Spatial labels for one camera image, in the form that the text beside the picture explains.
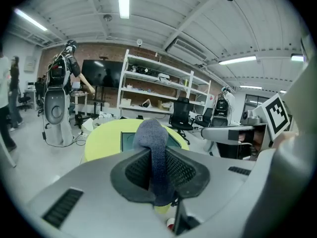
office chair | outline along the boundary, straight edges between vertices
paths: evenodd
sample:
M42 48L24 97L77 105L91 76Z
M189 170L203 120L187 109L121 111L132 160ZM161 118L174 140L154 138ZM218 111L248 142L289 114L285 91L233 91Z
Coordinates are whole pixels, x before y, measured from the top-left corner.
M38 105L38 117L44 112L44 84L40 82L34 83L36 90L36 104Z
M174 113L169 119L169 124L177 129L177 133L187 141L190 145L189 140L186 138L185 133L182 130L193 130L193 127L188 123L189 112L193 109L193 104L189 103L188 98L178 97L174 101Z
M211 116L212 116L212 108L207 108L204 115L198 115L195 117L195 119L192 119L192 124L193 126L194 123L202 126L202 127L209 127L211 123Z
M20 108L24 109L24 111L26 111L27 109L30 109L31 106L28 105L28 101L31 99L31 97L27 96L26 92L23 93L23 97L22 97L20 92L20 87L18 87L18 91L19 91L18 102L22 103L22 106L20 106Z

fluorescent light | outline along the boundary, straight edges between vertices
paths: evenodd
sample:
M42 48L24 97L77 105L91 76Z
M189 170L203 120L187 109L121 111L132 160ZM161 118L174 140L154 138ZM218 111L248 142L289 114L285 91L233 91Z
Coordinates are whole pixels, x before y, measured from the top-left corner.
M100 66L100 67L103 67L103 66L104 66L104 65L103 65L101 62L99 62L99 61L94 61L94 63L95 63L96 65Z
M291 57L292 61L304 61L304 56L299 56L299 55L293 55Z
M251 88L251 89L260 89L262 90L262 87L260 86L249 86L249 85L240 85L241 88Z
M231 60L226 60L226 61L220 61L219 64L226 65L226 64L237 63L237 62L242 62L242 61L255 61L256 59L257 59L256 56L236 58L236 59L231 59Z
M46 31L47 28L45 28L44 26L42 26L40 23L36 22L33 18L31 18L30 16L26 15L23 11L19 10L19 9L14 9L14 12L16 14L18 14L19 16L21 16L22 18L26 19L27 21L31 22L33 25L36 25L38 28L42 29L43 31Z
M118 1L119 1L120 18L129 19L130 18L130 0L118 0Z

